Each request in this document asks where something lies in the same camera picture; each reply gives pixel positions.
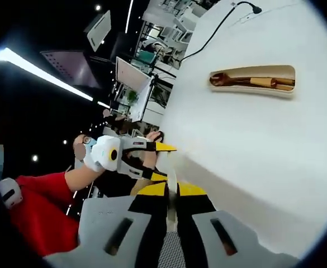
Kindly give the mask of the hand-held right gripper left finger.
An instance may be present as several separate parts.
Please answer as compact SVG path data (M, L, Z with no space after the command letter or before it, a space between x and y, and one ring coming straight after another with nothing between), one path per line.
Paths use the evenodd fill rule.
M87 199L78 231L79 244L89 253L84 267L157 267L167 206L165 182L134 197Z

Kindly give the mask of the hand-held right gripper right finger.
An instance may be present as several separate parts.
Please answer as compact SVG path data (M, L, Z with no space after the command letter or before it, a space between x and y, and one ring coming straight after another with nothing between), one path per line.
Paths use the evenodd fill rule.
M206 192L178 183L178 235L187 259L260 259L262 247L255 232L222 210Z

